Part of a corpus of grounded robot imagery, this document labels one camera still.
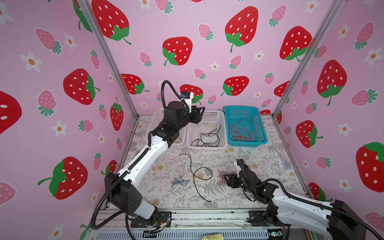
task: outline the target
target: red wires in blue basket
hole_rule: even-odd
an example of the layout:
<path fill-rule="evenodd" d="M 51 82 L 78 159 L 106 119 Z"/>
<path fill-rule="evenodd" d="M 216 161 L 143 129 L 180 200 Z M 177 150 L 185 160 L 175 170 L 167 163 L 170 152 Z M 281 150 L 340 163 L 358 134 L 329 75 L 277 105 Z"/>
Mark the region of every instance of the red wires in blue basket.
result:
<path fill-rule="evenodd" d="M 242 123 L 242 121 L 244 119 L 250 119 L 251 121 L 250 122 L 244 122 Z M 257 126 L 256 130 L 254 132 L 252 132 L 251 130 L 248 130 L 244 124 L 249 124 L 249 123 L 253 123 L 253 119 L 250 118 L 250 117 L 243 117 L 238 123 L 234 124 L 234 125 L 231 125 L 230 128 L 229 128 L 229 134 L 231 134 L 233 132 L 233 135 L 232 137 L 236 140 L 236 141 L 241 141 L 241 140 L 254 140 L 256 138 L 256 132 L 257 130 L 259 129 L 259 127 L 264 124 L 264 123 L 260 123 L 259 126 Z"/>

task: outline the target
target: blue plastic basket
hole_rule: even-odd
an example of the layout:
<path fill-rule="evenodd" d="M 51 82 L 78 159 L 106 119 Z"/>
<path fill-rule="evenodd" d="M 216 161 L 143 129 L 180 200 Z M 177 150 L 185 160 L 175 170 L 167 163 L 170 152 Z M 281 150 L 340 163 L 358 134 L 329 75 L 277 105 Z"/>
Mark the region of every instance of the blue plastic basket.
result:
<path fill-rule="evenodd" d="M 263 121 L 259 109 L 248 106 L 226 106 L 224 112 L 229 145 L 237 147 L 257 147 L 261 144 L 266 144 L 268 142 L 264 125 L 260 125 L 261 123 L 263 123 Z M 255 136 L 255 138 L 252 140 L 236 140 L 233 136 L 235 131 L 232 130 L 231 133 L 229 133 L 229 130 L 232 125 L 235 125 L 238 122 L 240 122 L 240 124 L 238 124 L 237 127 L 241 126 L 240 128 L 246 128 L 248 131 L 252 131 L 253 136 Z M 244 131 L 244 136 L 248 136 L 248 133 L 246 131 Z"/>

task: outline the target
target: white plastic basket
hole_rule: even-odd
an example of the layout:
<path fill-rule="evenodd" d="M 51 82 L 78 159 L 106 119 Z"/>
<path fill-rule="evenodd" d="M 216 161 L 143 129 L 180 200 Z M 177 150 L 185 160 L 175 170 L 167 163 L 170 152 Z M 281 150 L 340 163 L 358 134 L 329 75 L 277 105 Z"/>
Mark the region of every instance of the white plastic basket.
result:
<path fill-rule="evenodd" d="M 164 110 L 162 109 L 162 107 L 157 107 L 153 112 L 151 122 L 149 123 L 149 126 L 147 128 L 146 136 L 148 136 L 148 133 L 150 131 L 155 130 L 155 128 L 159 125 L 159 123 L 163 120 L 163 118 L 164 118 Z M 179 131 L 179 137 L 174 141 L 174 143 L 172 143 L 171 147 L 182 146 L 185 142 L 186 133 L 187 133 L 187 126 L 185 126 Z"/>
<path fill-rule="evenodd" d="M 209 133 L 213 131 L 215 128 L 219 129 L 217 133 L 220 142 L 217 147 L 197 147 L 196 139 L 199 139 L 202 133 Z M 216 141 L 216 137 L 201 137 L 205 142 L 214 142 Z M 202 150 L 202 151 L 216 151 L 227 148 L 227 127 L 225 125 L 225 116 L 224 112 L 220 110 L 210 110 L 206 109 L 203 113 L 203 117 L 198 124 L 190 123 L 188 124 L 187 129 L 187 147 Z"/>

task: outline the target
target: table surface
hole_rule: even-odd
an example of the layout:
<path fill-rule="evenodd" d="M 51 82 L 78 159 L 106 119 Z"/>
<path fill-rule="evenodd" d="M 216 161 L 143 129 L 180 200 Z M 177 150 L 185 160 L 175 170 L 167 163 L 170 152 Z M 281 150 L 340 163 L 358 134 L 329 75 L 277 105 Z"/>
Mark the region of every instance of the table surface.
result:
<path fill-rule="evenodd" d="M 152 116 L 140 116 L 125 164 L 128 164 L 138 150 L 141 150 L 148 142 L 146 132 Z M 236 159 L 244 159 L 249 168 L 254 171 L 261 181 L 268 178 L 280 180 L 287 191 L 303 195 L 304 190 L 294 171 L 286 170 L 279 158 L 282 152 L 287 157 L 285 148 L 273 124 L 271 116 L 262 116 L 266 130 L 268 143 L 256 148 L 252 147 L 228 147 L 219 151 L 197 151 L 184 146 L 171 146 L 150 167 L 144 175 L 138 187 L 142 196 L 158 208 L 265 208 L 266 205 L 258 201 L 251 202 L 243 194 L 241 189 L 232 189 L 224 182 L 220 185 L 223 174 L 236 173 L 233 164 Z M 193 184 L 193 175 L 190 171 L 190 159 L 192 158 L 192 170 L 207 167 L 212 171 L 212 178 L 201 180 L 195 177 L 199 193 L 207 200 L 202 199 Z M 211 173 L 207 169 L 200 169 L 196 176 L 207 179 Z M 182 177 L 184 185 L 174 185 L 174 178 Z"/>

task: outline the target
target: strawberry wallpaper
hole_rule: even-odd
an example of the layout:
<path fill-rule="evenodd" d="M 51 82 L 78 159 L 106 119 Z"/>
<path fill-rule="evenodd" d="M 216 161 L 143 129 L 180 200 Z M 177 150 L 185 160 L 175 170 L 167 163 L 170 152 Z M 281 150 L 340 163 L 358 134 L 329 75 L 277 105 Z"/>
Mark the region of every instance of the strawberry wallpaper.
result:
<path fill-rule="evenodd" d="M 273 112 L 332 3 L 88 1 L 139 114 L 161 106 L 164 80 L 198 106 Z"/>
<path fill-rule="evenodd" d="M 382 9 L 382 1 L 345 3 L 284 105 L 280 128 L 314 197 L 346 202 L 384 236 Z"/>
<path fill-rule="evenodd" d="M 134 118 L 77 1 L 0 2 L 0 32 L 0 238 L 83 240 Z"/>

